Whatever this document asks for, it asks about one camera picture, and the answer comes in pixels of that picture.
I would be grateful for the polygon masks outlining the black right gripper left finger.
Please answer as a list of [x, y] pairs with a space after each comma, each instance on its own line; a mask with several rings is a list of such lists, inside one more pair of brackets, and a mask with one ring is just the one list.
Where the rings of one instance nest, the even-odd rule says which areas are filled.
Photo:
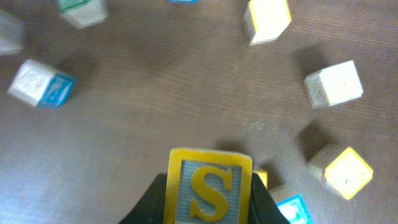
[[119, 224], [162, 224], [167, 174], [159, 173], [144, 195]]

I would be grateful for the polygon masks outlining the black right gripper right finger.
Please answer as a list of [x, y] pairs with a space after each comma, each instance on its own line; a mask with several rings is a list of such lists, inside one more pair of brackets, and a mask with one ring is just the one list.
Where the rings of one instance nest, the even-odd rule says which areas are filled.
[[289, 224], [256, 173], [251, 178], [248, 224]]

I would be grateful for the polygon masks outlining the yellow block camera picture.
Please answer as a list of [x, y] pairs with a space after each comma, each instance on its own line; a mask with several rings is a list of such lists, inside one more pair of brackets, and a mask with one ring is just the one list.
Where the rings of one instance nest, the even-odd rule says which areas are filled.
[[174, 148], [169, 157], [163, 222], [247, 223], [251, 179], [249, 155]]

